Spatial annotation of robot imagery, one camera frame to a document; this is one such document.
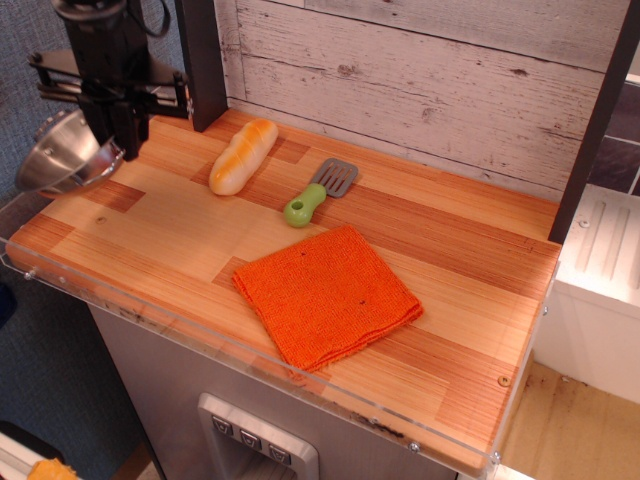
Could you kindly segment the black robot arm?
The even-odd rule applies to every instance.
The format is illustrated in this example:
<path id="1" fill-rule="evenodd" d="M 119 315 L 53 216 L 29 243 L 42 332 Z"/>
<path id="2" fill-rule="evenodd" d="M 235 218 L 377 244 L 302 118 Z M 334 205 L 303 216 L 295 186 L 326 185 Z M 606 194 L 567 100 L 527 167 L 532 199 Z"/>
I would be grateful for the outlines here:
<path id="1" fill-rule="evenodd" d="M 40 97 L 73 103 L 100 144 L 113 142 L 134 160 L 149 138 L 155 115 L 187 119 L 193 108 L 187 74 L 149 51 L 150 38 L 169 32 L 166 2 L 157 29 L 144 20 L 140 1 L 54 1 L 70 47 L 34 53 Z"/>

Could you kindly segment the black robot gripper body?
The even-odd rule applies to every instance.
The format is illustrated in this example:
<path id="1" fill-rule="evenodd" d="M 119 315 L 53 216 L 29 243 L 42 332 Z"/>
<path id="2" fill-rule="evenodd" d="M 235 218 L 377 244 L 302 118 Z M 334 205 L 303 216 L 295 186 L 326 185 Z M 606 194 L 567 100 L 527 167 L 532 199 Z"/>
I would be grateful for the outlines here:
<path id="1" fill-rule="evenodd" d="M 168 33 L 171 14 L 152 30 L 141 12 L 60 12 L 70 47 L 34 52 L 41 96 L 76 103 L 124 101 L 149 114 L 189 118 L 192 101 L 185 73 L 155 59 L 148 39 Z"/>

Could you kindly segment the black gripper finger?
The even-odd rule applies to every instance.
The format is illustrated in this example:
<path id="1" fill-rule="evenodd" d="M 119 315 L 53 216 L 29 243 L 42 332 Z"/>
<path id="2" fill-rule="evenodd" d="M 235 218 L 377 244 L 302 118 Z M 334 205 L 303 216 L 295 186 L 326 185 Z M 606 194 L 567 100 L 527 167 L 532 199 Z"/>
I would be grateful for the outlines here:
<path id="1" fill-rule="evenodd" d="M 116 138 L 114 120 L 111 115 L 111 107 L 115 100 L 116 97 L 113 95 L 96 97 L 80 94 L 78 96 L 78 105 L 99 145 L 114 141 Z"/>
<path id="2" fill-rule="evenodd" d="M 124 159 L 136 159 L 142 145 L 149 138 L 148 114 L 140 106 L 118 102 L 110 107 L 110 117 L 114 141 L 124 150 Z"/>

